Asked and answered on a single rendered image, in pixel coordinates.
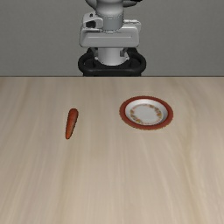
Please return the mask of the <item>white plate with red rim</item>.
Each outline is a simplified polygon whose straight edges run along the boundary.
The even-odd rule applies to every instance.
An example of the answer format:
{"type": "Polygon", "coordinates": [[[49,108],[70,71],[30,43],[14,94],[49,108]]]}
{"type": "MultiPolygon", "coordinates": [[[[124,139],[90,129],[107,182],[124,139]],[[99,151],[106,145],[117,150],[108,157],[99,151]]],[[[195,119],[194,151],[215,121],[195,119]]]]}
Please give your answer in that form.
{"type": "Polygon", "coordinates": [[[153,96],[140,95],[124,101],[119,108],[121,119],[139,130],[159,130],[173,119],[171,106],[153,96]]]}

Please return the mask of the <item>orange carrot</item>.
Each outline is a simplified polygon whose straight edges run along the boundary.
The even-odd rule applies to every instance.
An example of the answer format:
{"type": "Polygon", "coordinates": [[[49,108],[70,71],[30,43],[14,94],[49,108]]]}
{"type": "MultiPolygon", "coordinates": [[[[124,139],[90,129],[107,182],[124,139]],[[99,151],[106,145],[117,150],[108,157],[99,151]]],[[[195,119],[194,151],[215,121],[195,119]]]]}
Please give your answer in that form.
{"type": "Polygon", "coordinates": [[[66,120],[66,139],[69,139],[73,134],[74,127],[77,123],[79,116],[79,112],[76,108],[71,108],[68,112],[67,120],[66,120]]]}

